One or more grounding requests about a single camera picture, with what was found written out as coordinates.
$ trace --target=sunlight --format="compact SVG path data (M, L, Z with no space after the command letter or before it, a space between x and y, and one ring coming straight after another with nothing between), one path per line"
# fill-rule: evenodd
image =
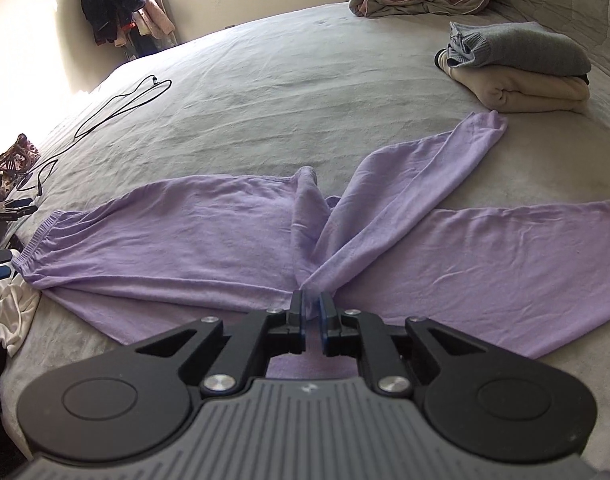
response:
M0 153L20 133L41 142L68 111L57 8L56 0L0 0Z

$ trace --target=black cable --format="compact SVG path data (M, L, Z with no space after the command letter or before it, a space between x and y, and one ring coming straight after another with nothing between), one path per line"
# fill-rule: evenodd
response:
M114 101L115 99L129 97L130 95L136 93L138 91L138 89L141 87L141 85L143 83L145 83L147 81L147 79L149 79L149 78L152 78L152 86L151 87L146 88L145 90L143 90L140 94L138 94L136 97L134 97L133 99L128 101L126 104L124 104L120 108L118 108L117 111L112 112L111 114L109 114L105 119L103 119L99 123L96 123L92 127L90 127L89 129L86 129L84 132L81 132L81 130L83 129L83 126L88 124L94 117L96 117L105 108L107 108L108 105L112 101ZM83 121L82 124L77 128L76 132L74 133L74 142L73 143L71 143L64 150L62 150L62 151L60 151L58 153L55 153L54 155L50 155L44 161L39 162L37 165L33 166L31 168L31 170L23 176L23 178L19 181L19 183L16 184L16 190L18 190L18 191L30 191L32 189L37 189L37 193L36 193L37 196L41 196L43 194L43 183L48 178L50 178L50 175L52 174L52 171L54 170L54 168L56 167L57 162L59 161L59 157L61 155L63 155L63 153L66 153L67 151L72 149L81 140L85 139L85 137L87 137L90 133L92 133L94 130L96 130L102 124L107 123L109 120L114 119L115 117L117 117L119 115L122 115L124 113L130 112L131 110L136 110L136 108L140 108L141 106L144 106L147 103L151 103L152 101L154 101L154 99L162 96L167 90L169 90L169 88L171 86L172 86L172 79L165 79L163 81L158 81L156 79L156 76L154 74L151 74L151 75L148 75L146 78L144 78L140 83L138 83L136 88L134 90L132 90L131 92L129 92L127 94L115 95L115 96L109 98L108 101L105 104L103 104L103 106L101 106L96 112L94 112L92 115L90 115L90 117L85 119L85 121ZM138 100L140 97L144 96L147 92L150 92L151 90L154 90L155 88L159 88L159 87L161 87L162 89L161 89L161 91L159 93L154 95L154 97L150 97L149 99L147 99L147 101L144 101L143 103L138 103L137 105L134 105L134 106L130 107L130 105L133 102ZM49 168L49 171L47 173L47 176L45 176L43 178L43 172L46 170L46 168ZM36 186L22 187L23 184L25 184L32 177L34 172L36 172L37 170L38 170L38 174L36 176L36 180L37 180Z

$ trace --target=ribbed gray surface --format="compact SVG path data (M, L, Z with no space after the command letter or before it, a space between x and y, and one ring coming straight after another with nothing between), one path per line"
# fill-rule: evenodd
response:
M363 380L257 380L207 403L172 446L131 465L81 469L41 458L23 480L589 480L577 457L546 466L491 463L455 449L406 400Z

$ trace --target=white bedsheet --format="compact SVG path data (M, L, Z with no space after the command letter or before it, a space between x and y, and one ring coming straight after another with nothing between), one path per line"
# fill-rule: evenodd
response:
M492 12L463 23L504 21ZM434 66L448 41L447 16L356 18L347 4L240 25L117 69L42 146L71 142L76 126L147 74L170 91L108 123L61 156L37 213L20 222L27 241L51 211L85 209L136 186L195 173L289 175L317 169L323 192L345 188L374 149L452 129L484 108ZM508 132L443 206L516 206L610 199L610 78L590 74L591 117L515 114ZM23 387L50 368L115 343L47 298L1 381L4 422L28 452L15 418ZM610 323L547 356L598 399L586 458L610 467Z

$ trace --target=gray sweater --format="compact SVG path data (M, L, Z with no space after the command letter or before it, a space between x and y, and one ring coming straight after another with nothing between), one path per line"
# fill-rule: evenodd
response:
M559 76L584 75L592 69L574 40L536 22L483 27L451 22L450 27L450 67L495 64Z

